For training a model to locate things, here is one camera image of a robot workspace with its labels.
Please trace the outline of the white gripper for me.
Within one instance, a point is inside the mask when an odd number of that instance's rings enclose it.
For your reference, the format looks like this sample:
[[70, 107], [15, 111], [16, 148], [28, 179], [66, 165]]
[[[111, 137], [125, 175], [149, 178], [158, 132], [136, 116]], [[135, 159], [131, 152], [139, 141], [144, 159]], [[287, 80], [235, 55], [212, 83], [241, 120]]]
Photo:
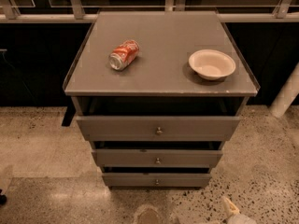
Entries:
[[232, 203], [229, 198], [223, 196], [222, 204], [228, 217], [227, 224], [257, 224], [254, 219], [246, 215], [239, 214], [239, 208], [234, 203]]

